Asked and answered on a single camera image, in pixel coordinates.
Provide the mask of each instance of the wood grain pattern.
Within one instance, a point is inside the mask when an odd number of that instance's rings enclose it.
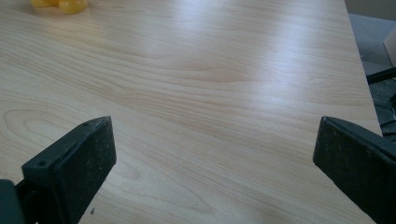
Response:
[[[1,0],[0,27],[1,178],[113,118],[81,223],[372,222],[312,162],[321,116],[380,133],[344,1]]]

